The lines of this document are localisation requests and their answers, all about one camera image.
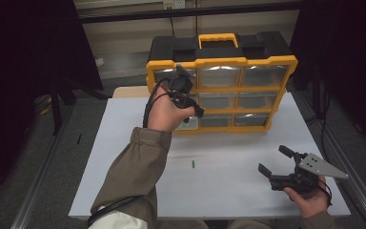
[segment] white tabletop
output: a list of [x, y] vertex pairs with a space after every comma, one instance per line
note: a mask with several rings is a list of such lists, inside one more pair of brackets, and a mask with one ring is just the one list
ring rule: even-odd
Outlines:
[[[109, 99], [91, 156], [69, 216], [87, 219], [112, 161], [142, 125], [147, 98]], [[267, 133], [173, 135], [162, 178], [156, 185], [160, 219], [254, 219], [297, 217], [283, 192], [271, 190], [257, 171], [264, 164], [274, 175], [294, 172], [295, 163], [278, 151], [285, 145], [300, 153], [319, 150], [291, 94], [284, 94]], [[332, 178], [333, 216], [351, 215]]]

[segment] wall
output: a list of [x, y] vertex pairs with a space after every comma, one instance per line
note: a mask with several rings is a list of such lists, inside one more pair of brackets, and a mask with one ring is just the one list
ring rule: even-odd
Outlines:
[[[98, 0], [75, 0], [75, 3], [94, 2]], [[288, 2], [288, 0], [186, 0], [186, 8], [217, 7], [271, 2]], [[162, 2], [130, 6], [115, 6], [100, 9], [79, 10], [79, 15], [121, 13], [143, 10], [163, 10]], [[194, 36], [198, 33], [237, 32], [252, 34], [258, 31], [280, 31], [290, 44], [298, 10], [238, 13], [228, 15], [211, 15], [173, 18], [176, 36]], [[125, 22], [108, 22], [84, 25], [86, 35], [95, 56], [115, 53], [148, 52], [152, 40], [159, 35], [172, 35], [172, 25], [168, 18], [149, 19]]]

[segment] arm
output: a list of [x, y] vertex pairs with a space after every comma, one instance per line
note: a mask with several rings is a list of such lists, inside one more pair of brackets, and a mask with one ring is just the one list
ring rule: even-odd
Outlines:
[[[155, 98], [165, 91], [159, 88]], [[193, 108], [178, 109], [168, 96], [153, 104], [148, 129], [135, 128], [130, 144], [109, 169], [91, 212], [133, 196], [143, 196], [96, 221], [91, 229], [154, 228], [156, 223], [155, 184], [161, 177], [173, 131], [194, 114]]]
[[[326, 189], [325, 177], [319, 177], [319, 186]], [[301, 196], [291, 188], [284, 188], [284, 192], [292, 199], [299, 208], [301, 213], [302, 229], [336, 229], [335, 220], [327, 212], [328, 197], [321, 191], [316, 189], [309, 195]]]

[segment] yellow storage organizer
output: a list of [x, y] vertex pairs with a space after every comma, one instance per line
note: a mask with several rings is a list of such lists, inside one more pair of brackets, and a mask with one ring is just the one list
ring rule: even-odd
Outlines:
[[147, 64], [148, 90], [164, 77], [177, 77], [176, 64], [194, 75], [191, 96], [205, 110], [176, 133], [248, 133], [271, 128], [297, 60], [278, 31], [157, 36]]

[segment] gray floor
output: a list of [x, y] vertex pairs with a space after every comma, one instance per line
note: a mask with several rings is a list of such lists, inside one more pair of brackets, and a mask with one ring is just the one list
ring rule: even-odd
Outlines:
[[[112, 94], [112, 91], [119, 86], [145, 85], [145, 76], [105, 79], [103, 84], [104, 93]], [[87, 228], [84, 221], [69, 218], [68, 212], [88, 161], [106, 108], [106, 101], [91, 98], [82, 92], [75, 92], [75, 94], [78, 97], [76, 105], [68, 108], [62, 106], [62, 111], [71, 111], [71, 119], [65, 125], [51, 159], [51, 166], [41, 184], [42, 189], [33, 206], [27, 228]], [[309, 96], [309, 91], [293, 92], [293, 95], [304, 117], [311, 116], [304, 99]], [[328, 129], [334, 134], [336, 141], [366, 184], [366, 136], [356, 130], [355, 123], [335, 99], [328, 112], [327, 123]], [[321, 130], [318, 123], [312, 124], [310, 130], [316, 144], [321, 147]], [[16, 166], [10, 177], [0, 185], [0, 229], [11, 227], [51, 143], [52, 131], [51, 114], [36, 114], [22, 155], [15, 163]], [[327, 144], [325, 148], [329, 159], [336, 165], [333, 150]], [[346, 193], [343, 194], [352, 215], [338, 219], [339, 224], [344, 228], [366, 228], [366, 222], [363, 219], [363, 217], [366, 218], [364, 207], [347, 181], [343, 186], [350, 195], [348, 197]], [[279, 228], [297, 228], [297, 219], [282, 219], [279, 222]]]

